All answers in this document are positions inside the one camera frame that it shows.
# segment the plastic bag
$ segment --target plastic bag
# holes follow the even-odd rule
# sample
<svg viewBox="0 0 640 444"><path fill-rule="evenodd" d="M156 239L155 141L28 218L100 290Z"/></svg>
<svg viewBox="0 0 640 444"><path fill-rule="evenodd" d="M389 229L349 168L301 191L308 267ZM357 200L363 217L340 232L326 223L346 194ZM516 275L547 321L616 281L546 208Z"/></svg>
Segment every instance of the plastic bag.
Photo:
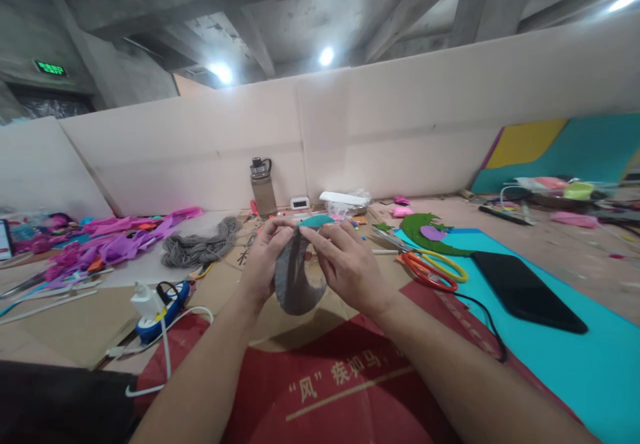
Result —
<svg viewBox="0 0 640 444"><path fill-rule="evenodd" d="M329 217L336 222L346 221L348 219L352 219L354 216L364 214L367 211L369 204L371 204L371 193L365 189L357 189L347 194L356 197L364 197L367 200L367 203L364 206L354 206L327 201L326 208L329 213Z"/></svg>

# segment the yellow scissors handle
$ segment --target yellow scissors handle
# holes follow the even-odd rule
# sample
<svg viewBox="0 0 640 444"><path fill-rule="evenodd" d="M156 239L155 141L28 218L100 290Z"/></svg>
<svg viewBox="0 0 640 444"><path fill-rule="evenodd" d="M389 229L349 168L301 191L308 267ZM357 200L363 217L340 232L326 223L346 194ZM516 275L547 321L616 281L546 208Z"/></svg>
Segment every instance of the yellow scissors handle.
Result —
<svg viewBox="0 0 640 444"><path fill-rule="evenodd" d="M440 270L444 274L448 275L454 281L459 283L465 283L469 280L469 274L467 274L467 272L462 267L460 267L458 264L450 260L448 257L445 257L442 254L438 254L433 251L428 251L426 249L416 249L415 252L416 254L419 254L426 262L428 262L429 264L431 264L432 266L434 266L436 269ZM444 262L447 266L449 266L455 272L457 272L457 274L451 272L442 264L430 258L430 256L434 256L439 261Z"/></svg>

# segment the black phone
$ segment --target black phone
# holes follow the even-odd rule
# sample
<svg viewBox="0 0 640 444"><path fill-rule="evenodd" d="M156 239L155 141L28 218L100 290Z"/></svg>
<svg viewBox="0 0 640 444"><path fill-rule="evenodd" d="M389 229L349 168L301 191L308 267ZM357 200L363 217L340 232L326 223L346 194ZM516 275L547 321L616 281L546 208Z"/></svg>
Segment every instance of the black phone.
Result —
<svg viewBox="0 0 640 444"><path fill-rule="evenodd" d="M13 242L9 231L9 222L0 219L0 261L6 261L13 257Z"/></svg>
<svg viewBox="0 0 640 444"><path fill-rule="evenodd" d="M589 328L516 256L476 251L471 255L506 310L520 319L584 334Z"/></svg>

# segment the exit sign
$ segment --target exit sign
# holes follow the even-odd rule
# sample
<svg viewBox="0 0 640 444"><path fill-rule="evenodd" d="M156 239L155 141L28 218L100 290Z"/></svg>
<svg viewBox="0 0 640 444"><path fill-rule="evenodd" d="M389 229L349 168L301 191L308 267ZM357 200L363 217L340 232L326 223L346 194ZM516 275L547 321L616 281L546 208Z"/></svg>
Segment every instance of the exit sign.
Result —
<svg viewBox="0 0 640 444"><path fill-rule="evenodd" d="M61 76L68 76L66 70L62 66L58 66L55 64L44 63L42 61L34 60L35 66L38 68L40 72L44 72L46 74L56 74Z"/></svg>

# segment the scissors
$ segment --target scissors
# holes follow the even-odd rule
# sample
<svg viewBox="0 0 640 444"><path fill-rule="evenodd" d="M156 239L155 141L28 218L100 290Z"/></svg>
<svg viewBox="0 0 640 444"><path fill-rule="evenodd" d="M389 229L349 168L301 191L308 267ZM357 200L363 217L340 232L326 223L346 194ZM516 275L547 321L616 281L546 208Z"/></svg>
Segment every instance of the scissors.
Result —
<svg viewBox="0 0 640 444"><path fill-rule="evenodd" d="M442 254L409 246L404 241L380 229L373 228L373 230L378 236L398 248L400 252L398 260L406 264L422 284L438 291L453 293L458 290L458 282L464 283L469 280L469 275L462 267ZM457 274L433 260L431 256L447 264L454 269Z"/></svg>

